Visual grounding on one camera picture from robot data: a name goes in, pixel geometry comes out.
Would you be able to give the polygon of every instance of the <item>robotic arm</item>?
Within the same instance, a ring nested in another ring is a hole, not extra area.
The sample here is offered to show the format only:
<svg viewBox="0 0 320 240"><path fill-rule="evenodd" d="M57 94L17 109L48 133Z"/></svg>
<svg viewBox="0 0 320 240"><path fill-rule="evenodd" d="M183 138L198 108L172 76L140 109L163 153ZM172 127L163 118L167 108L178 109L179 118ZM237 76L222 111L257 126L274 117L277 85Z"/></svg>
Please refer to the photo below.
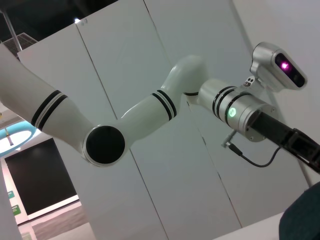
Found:
<svg viewBox="0 0 320 240"><path fill-rule="evenodd" d="M0 102L42 132L63 140L92 164L118 161L179 112L181 95L198 92L208 80L200 57L181 60L162 87L109 125L93 125L66 95L26 69L0 44Z"/></svg>
<svg viewBox="0 0 320 240"><path fill-rule="evenodd" d="M0 101L46 134L76 149L99 167L116 163L132 144L173 119L180 109L181 95L201 105L233 129L224 141L239 132L252 142L270 139L320 173L320 146L297 129L277 121L276 108L260 100L264 88L274 92L299 90L307 77L279 47L262 42L253 51L253 76L240 87L209 79L200 57L189 56L177 63L162 87L129 109L122 118L94 126L63 93L26 69L0 45Z"/></svg>

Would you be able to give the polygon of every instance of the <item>white wall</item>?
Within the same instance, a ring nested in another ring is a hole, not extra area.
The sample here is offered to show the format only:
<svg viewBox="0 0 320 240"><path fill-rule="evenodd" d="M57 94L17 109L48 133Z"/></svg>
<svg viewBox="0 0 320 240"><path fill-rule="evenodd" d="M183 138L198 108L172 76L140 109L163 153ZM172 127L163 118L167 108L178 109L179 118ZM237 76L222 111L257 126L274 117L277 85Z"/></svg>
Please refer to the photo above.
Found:
<svg viewBox="0 0 320 240"><path fill-rule="evenodd" d="M120 0L77 26L118 118L160 89L172 66L142 0ZM131 151L169 239L241 227L185 97L179 115Z"/></svg>
<svg viewBox="0 0 320 240"><path fill-rule="evenodd" d="M0 159L1 160L1 165L2 165L2 173L3 173L3 176L4 176L4 180L5 180L5 185L6 185L7 191L8 192L9 191L13 191L14 195L15 195L14 198L10 199L11 206L19 205L19 208L21 210L21 214L18 214L18 215L15 216L15 220L16 220L17 224L21 224L21 223L26 222L28 220L32 220L34 218L37 218L37 217L39 217L41 215L44 215L44 214L46 214L48 212L51 212L51 211L53 211L55 209L58 209L58 208L60 208L62 206L65 206L65 205L67 205L69 203L72 203L72 202L74 202L74 201L79 199L78 195L75 195L75 196L72 196L72 197L70 197L68 199L65 199L63 201L57 202L56 204L48 206L48 207L46 207L44 209L41 209L41 210L39 210L37 212L34 212L34 213L30 214L30 215L27 215L27 213L26 213L26 210L25 210L25 208L23 206L23 203L22 203L22 201L20 199L19 193L17 191L16 185L15 185L14 180L13 180L11 174L10 174L10 171L9 171L9 168L7 166L7 163L6 163L5 159L7 157L10 157L10 156L12 156L12 155L14 155L14 154L16 154L18 152L21 152L23 150L31 148L31 147L33 147L33 146L35 146L37 144L40 144L40 143L42 143L42 142L44 142L44 141L46 141L48 139L51 139L51 138L52 138L51 136L49 136L49 135L47 135L47 134L42 132L38 136L36 136L34 138L31 138L28 142L26 142L24 145L22 145L20 147L21 148L20 151L14 150L14 151L10 152L9 154L3 156Z"/></svg>
<svg viewBox="0 0 320 240"><path fill-rule="evenodd" d="M76 25L25 49L19 58L95 125L115 119ZM97 240L167 239L130 152L111 167L96 167L64 142L55 143Z"/></svg>
<svg viewBox="0 0 320 240"><path fill-rule="evenodd" d="M28 215L26 213L25 207L21 201L21 198L19 196L18 190L16 188L16 185L14 183L14 180L12 179L12 176L10 174L9 168L7 166L7 163L5 161L5 158L0 158L1 161L1 167L2 167L2 173L4 177L4 182L6 186L7 192L13 191L14 197L10 198L10 204L11 207L15 205L19 205L19 208L21 210L21 213L15 216L16 224L21 224L23 222L26 222L29 220Z"/></svg>
<svg viewBox="0 0 320 240"><path fill-rule="evenodd" d="M230 0L145 3L172 65L193 54L206 60L211 77L231 85L240 86L252 75L251 52ZM270 101L266 93L263 99ZM308 188L297 161L289 154L280 151L269 167L254 167L221 147L231 131L226 124L200 106L190 108L242 226L283 212ZM234 138L234 143L259 164L268 162L277 148L268 140L251 143L241 135Z"/></svg>
<svg viewBox="0 0 320 240"><path fill-rule="evenodd" d="M1 240L21 240L15 217L11 209L5 179L0 174L0 234Z"/></svg>
<svg viewBox="0 0 320 240"><path fill-rule="evenodd" d="M285 122L318 143L320 103L320 2L318 0L233 0L254 47L270 42L283 48L308 77L301 91L283 90L275 94ZM303 165L311 185L320 176Z"/></svg>

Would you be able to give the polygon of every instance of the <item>dark fabric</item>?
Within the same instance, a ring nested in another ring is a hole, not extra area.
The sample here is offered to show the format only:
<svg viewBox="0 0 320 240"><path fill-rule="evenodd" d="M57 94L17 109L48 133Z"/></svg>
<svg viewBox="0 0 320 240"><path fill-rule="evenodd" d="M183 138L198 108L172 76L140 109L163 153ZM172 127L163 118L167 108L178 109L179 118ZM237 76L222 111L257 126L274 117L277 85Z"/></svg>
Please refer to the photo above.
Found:
<svg viewBox="0 0 320 240"><path fill-rule="evenodd" d="M279 240L320 240L320 182L306 190L283 214Z"/></svg>

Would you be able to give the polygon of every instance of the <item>ceiling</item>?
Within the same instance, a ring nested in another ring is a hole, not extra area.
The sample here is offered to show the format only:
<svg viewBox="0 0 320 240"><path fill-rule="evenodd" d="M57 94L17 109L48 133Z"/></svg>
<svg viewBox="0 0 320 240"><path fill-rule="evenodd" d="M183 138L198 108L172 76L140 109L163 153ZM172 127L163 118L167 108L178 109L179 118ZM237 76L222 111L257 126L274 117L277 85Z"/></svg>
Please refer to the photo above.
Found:
<svg viewBox="0 0 320 240"><path fill-rule="evenodd" d="M26 33L37 41L64 29L117 0L0 0L0 10L10 17L15 33ZM0 14L0 41L11 38Z"/></svg>

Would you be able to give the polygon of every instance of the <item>black panel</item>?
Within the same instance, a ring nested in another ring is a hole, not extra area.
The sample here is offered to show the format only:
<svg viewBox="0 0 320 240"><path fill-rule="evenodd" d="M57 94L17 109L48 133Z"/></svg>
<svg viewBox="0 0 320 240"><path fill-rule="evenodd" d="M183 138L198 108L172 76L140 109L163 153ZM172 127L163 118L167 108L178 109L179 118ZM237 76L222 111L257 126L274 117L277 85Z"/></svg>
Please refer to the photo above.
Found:
<svg viewBox="0 0 320 240"><path fill-rule="evenodd" d="M90 158L100 164L117 161L124 153L125 146L124 136L113 126L97 127L89 134L85 144Z"/></svg>
<svg viewBox="0 0 320 240"><path fill-rule="evenodd" d="M27 215L77 195L53 138L5 161Z"/></svg>
<svg viewBox="0 0 320 240"><path fill-rule="evenodd" d="M293 64L283 55L279 53L275 59L275 64L290 78L290 80L298 87L301 88L305 85L306 80L300 72L293 66Z"/></svg>

